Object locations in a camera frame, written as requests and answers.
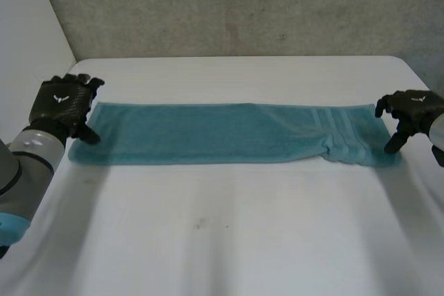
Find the blue towel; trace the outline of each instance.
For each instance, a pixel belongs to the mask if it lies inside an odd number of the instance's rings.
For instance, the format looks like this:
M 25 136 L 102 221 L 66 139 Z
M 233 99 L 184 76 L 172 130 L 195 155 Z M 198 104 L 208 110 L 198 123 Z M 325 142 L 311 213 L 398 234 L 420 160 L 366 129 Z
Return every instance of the blue towel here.
M 329 161 L 393 166 L 374 105 L 125 105 L 99 103 L 88 125 L 102 138 L 77 140 L 81 164 L 276 163 L 320 155 Z

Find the wall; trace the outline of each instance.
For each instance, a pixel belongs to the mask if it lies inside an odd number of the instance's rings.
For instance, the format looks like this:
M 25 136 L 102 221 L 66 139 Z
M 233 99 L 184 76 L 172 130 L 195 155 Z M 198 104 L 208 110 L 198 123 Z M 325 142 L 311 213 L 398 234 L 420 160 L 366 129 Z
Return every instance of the wall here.
M 63 75 L 74 56 L 49 0 L 0 0 L 0 138 L 28 123 L 40 83 Z
M 394 55 L 444 90 L 443 0 L 51 0 L 77 60 Z

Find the table surface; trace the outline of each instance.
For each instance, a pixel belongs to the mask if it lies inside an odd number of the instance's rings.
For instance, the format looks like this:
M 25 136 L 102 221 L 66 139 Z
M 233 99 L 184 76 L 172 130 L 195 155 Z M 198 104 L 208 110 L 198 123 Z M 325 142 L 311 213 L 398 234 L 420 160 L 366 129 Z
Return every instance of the table surface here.
M 122 103 L 359 105 L 424 89 L 392 57 L 85 60 Z M 391 132 L 396 122 L 385 116 Z M 79 166 L 64 157 L 2 295 L 442 295 L 444 169 L 424 136 L 398 168 Z

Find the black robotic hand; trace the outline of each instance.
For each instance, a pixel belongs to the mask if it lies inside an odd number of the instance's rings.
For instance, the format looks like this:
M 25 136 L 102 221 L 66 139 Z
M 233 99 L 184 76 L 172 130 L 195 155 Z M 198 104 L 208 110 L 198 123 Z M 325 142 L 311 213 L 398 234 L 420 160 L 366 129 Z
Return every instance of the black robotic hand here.
M 375 116 L 381 117 L 384 110 L 391 113 L 394 119 L 399 119 L 397 132 L 384 149 L 386 153 L 394 154 L 416 133 L 429 135 L 433 122 L 444 113 L 444 99 L 431 91 L 395 92 L 393 95 L 385 95 L 377 102 Z M 438 161 L 442 159 L 441 150 L 436 146 L 432 150 Z
M 79 138 L 90 144 L 100 142 L 100 136 L 86 126 L 97 89 L 104 82 L 87 74 L 66 74 L 44 81 L 29 115 L 27 130 L 43 130 L 65 144 L 67 137 Z

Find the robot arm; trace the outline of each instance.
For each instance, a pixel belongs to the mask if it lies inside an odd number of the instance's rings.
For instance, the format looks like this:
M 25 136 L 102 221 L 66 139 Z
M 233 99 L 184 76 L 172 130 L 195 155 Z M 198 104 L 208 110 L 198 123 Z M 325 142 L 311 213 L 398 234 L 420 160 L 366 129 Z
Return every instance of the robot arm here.
M 409 137 L 423 133 L 434 145 L 436 161 L 444 167 L 444 99 L 431 91 L 395 92 L 377 102 L 375 116 L 381 117 L 384 110 L 399 120 L 397 132 L 385 146 L 386 153 L 398 152 Z
M 67 138 L 78 137 L 89 144 L 100 141 L 85 122 L 103 83 L 86 74 L 43 82 L 30 125 L 9 147 L 0 141 L 0 257 L 31 225 L 65 153 Z
M 23 237 L 64 152 L 59 139 L 40 130 L 21 132 L 9 149 L 0 142 L 0 245 Z

